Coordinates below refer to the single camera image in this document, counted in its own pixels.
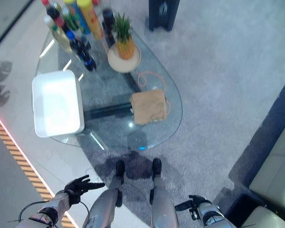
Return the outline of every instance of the white tray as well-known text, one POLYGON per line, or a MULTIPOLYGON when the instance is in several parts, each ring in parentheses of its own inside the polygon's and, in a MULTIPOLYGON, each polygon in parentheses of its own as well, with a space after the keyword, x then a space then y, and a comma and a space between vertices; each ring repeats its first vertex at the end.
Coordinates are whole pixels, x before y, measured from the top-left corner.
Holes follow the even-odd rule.
POLYGON ((37 75, 32 92, 35 132, 39 137, 84 129, 79 81, 71 70, 37 75))

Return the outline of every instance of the orange light strip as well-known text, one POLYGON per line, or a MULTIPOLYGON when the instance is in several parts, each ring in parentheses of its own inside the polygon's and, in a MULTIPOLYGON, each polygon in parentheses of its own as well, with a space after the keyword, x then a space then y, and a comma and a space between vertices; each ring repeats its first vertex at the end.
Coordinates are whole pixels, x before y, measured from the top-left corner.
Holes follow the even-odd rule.
MULTIPOLYGON (((36 191, 40 193, 41 197, 44 200, 50 200, 51 198, 53 198, 55 194, 46 184, 46 182, 38 173, 38 171, 34 168, 32 163, 28 160, 27 156, 18 146, 15 139, 11 136, 7 128, 4 126, 1 119, 0 119, 0 138, 2 139, 3 143, 6 145, 11 155, 16 160, 17 164, 21 167, 24 174, 31 181, 36 191)), ((75 223, 75 221, 68 212, 66 212, 63 218, 61 219, 61 225, 66 228, 79 228, 79 226, 75 223)))

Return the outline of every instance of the robot leg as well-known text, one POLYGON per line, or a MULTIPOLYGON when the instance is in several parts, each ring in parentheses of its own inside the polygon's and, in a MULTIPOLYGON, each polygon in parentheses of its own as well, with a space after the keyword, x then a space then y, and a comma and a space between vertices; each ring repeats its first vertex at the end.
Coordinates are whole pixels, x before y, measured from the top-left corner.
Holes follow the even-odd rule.
POLYGON ((84 228, 109 228, 114 219, 115 207, 123 204, 123 195, 119 187, 124 181, 124 162, 116 163, 116 174, 109 186, 95 201, 90 209, 90 217, 87 217, 84 228))
POLYGON ((152 164, 154 188, 150 192, 152 228, 178 228, 179 221, 174 204, 161 178, 162 163, 155 158, 152 164))

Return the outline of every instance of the bottle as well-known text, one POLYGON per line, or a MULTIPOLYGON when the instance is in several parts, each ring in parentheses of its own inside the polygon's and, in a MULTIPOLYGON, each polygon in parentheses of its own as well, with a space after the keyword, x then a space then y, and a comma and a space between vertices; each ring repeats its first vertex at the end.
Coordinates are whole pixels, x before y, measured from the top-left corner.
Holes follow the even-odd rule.
POLYGON ((112 30, 115 24, 115 18, 112 11, 111 0, 101 0, 100 9, 104 17, 105 27, 112 30))
POLYGON ((66 35, 70 40, 70 47, 72 48, 73 52, 83 61, 86 69, 89 71, 96 69, 96 63, 90 56, 85 45, 75 38, 75 35, 72 31, 68 31, 66 35))
POLYGON ((91 0, 77 0, 77 5, 85 17, 85 20, 94 36, 94 39, 99 40, 103 37, 103 31, 97 18, 97 14, 93 8, 91 0))
POLYGON ((62 30, 67 33, 70 29, 65 23, 65 20, 60 15, 59 11, 54 7, 47 8, 47 14, 55 21, 55 24, 62 28, 62 30))
POLYGON ((55 24, 49 15, 44 16, 44 22, 50 29, 54 39, 59 43, 61 48, 64 49, 67 53, 71 53, 72 49, 70 47, 70 41, 68 40, 63 30, 55 24))
POLYGON ((76 21, 74 20, 74 17, 72 16, 68 8, 64 6, 61 12, 67 26, 72 30, 76 38, 80 39, 85 44, 85 47, 89 50, 91 48, 91 44, 84 36, 84 34, 82 34, 81 30, 79 29, 76 21))
POLYGON ((49 0, 41 0, 42 4, 46 7, 46 9, 50 7, 54 7, 59 12, 61 12, 61 6, 57 2, 50 2, 49 0))
POLYGON ((64 0, 64 2, 67 8, 69 9, 71 15, 75 18, 75 21, 79 26, 81 32, 85 35, 90 34, 90 29, 79 7, 77 6, 76 0, 64 0))
POLYGON ((106 28, 104 21, 103 21, 102 25, 103 25, 103 29, 104 29, 104 37, 105 37, 106 43, 107 43, 108 47, 110 48, 115 43, 115 39, 114 39, 112 30, 106 28))

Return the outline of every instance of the glass tabletop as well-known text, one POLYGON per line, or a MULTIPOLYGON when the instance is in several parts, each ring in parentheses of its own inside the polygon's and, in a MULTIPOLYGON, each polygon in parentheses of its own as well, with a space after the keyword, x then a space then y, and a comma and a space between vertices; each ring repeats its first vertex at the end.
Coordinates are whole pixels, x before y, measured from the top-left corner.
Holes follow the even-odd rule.
POLYGON ((153 52, 133 30, 132 38, 141 51, 141 61, 134 71, 122 74, 110 67, 103 41, 91 41, 90 54, 97 70, 90 72, 75 55, 66 53, 48 34, 36 75, 72 70, 80 83, 85 120, 81 133, 55 136, 53 139, 102 150, 144 150, 173 136, 182 118, 179 91, 153 52), (164 91, 168 113, 166 120, 135 124, 129 103, 131 94, 153 89, 164 91))

